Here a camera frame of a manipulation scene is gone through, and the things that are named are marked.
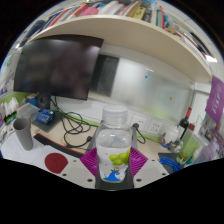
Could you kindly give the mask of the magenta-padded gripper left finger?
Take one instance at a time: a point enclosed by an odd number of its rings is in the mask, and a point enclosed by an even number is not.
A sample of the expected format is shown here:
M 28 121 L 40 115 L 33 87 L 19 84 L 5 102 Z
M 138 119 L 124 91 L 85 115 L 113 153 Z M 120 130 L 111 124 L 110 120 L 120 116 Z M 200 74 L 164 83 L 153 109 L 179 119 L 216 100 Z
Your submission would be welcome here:
M 96 149 L 92 149 L 81 158 L 72 159 L 63 169 L 60 177 L 84 188 L 94 189 L 98 173 Z

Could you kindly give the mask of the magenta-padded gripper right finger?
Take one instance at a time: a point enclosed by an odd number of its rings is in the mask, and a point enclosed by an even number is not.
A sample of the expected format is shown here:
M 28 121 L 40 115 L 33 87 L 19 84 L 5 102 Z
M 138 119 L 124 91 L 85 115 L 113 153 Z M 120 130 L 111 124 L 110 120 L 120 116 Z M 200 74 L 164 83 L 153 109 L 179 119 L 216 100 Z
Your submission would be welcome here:
M 148 159 L 135 148 L 130 150 L 127 170 L 129 189 L 141 188 L 168 175 L 169 173 L 156 159 Z

